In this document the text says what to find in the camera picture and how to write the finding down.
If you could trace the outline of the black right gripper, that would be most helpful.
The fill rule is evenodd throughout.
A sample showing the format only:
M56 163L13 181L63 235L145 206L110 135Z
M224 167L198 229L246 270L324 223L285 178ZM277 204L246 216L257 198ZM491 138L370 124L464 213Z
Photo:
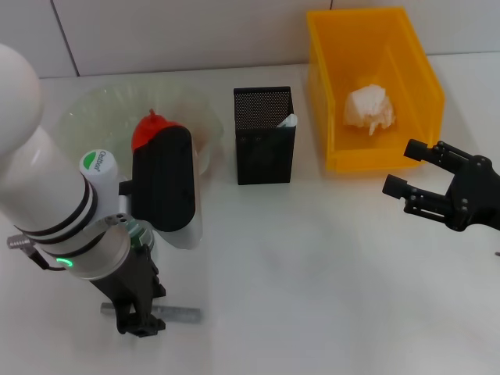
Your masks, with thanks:
M382 192L403 199L405 213L443 223L458 232L474 224L499 230L499 175L490 159L472 156L443 141L428 148L415 139L409 140L404 156L454 174L446 196L413 187L389 174Z

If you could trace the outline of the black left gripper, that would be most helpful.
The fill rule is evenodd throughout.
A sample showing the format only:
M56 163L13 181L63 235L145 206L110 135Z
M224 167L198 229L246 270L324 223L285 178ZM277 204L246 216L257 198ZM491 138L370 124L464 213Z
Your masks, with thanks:
M166 329L165 322L152 314L153 300L164 297L166 289L159 281L151 252L147 245L133 246L113 273L91 282L112 303L120 334L150 337Z

